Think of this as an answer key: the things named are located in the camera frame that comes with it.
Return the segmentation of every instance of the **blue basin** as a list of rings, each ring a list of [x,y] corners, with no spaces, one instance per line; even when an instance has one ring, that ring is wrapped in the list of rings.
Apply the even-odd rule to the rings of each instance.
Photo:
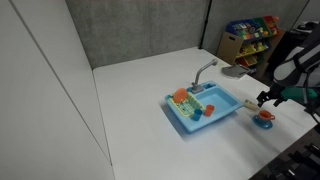
[[[193,120],[192,115],[182,114],[182,111],[178,109],[179,106],[172,101],[172,94],[165,97],[167,104],[189,133],[226,117],[243,106],[240,100],[213,81],[202,83],[201,86],[204,87],[204,91],[197,94],[192,94],[191,87],[187,88],[189,95],[193,96],[203,106],[203,111],[209,104],[213,105],[215,110],[210,117],[202,115],[198,121]]]

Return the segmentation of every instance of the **toy sink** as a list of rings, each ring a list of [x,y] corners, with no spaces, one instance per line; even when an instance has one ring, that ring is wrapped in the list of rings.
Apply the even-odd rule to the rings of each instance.
[[[174,103],[173,94],[165,97],[167,104],[189,133],[226,117],[243,106],[241,101],[213,81],[202,83],[201,86],[204,90],[197,94],[191,92],[191,87],[187,88],[188,96],[182,103]],[[194,109],[204,111],[209,104],[215,107],[211,116],[202,115],[198,121],[192,119]]]

